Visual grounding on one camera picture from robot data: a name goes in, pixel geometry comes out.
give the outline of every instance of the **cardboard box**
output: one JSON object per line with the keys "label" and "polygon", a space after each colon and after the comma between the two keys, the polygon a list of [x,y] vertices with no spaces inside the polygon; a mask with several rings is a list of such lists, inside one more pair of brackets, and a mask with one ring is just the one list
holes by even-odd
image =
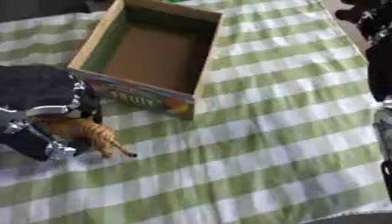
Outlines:
{"label": "cardboard box", "polygon": [[379,213],[351,213],[305,222],[303,224],[389,224],[391,221],[392,213],[383,211]]}
{"label": "cardboard box", "polygon": [[193,117],[221,14],[154,0],[116,0],[68,66],[104,94]]}

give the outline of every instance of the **toy tiger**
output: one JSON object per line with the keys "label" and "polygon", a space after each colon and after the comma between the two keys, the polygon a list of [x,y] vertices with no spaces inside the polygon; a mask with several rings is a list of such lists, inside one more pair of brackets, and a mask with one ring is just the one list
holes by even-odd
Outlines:
{"label": "toy tiger", "polygon": [[78,137],[85,137],[100,151],[103,158],[110,158],[112,156],[112,146],[130,158],[137,156],[137,154],[125,149],[116,140],[115,133],[109,127],[85,118],[38,119],[34,123],[47,132],[63,137],[68,141]]}

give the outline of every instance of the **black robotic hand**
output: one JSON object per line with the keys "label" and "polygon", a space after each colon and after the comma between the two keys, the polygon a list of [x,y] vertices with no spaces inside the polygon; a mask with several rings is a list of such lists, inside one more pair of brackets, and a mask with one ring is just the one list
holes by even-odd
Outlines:
{"label": "black robotic hand", "polygon": [[83,153],[86,139],[59,142],[29,122],[62,116],[102,122],[99,97],[88,83],[51,66],[0,66],[0,144],[38,161]]}

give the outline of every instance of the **tablecloth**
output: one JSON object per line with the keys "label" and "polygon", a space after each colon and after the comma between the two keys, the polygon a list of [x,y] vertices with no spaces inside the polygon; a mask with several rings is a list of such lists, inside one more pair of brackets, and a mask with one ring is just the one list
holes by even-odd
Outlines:
{"label": "tablecloth", "polygon": [[[221,11],[191,122],[104,100],[140,157],[0,152],[0,223],[279,223],[388,210],[367,64],[319,0],[191,0]],[[102,12],[0,24],[2,65],[65,66]]]}

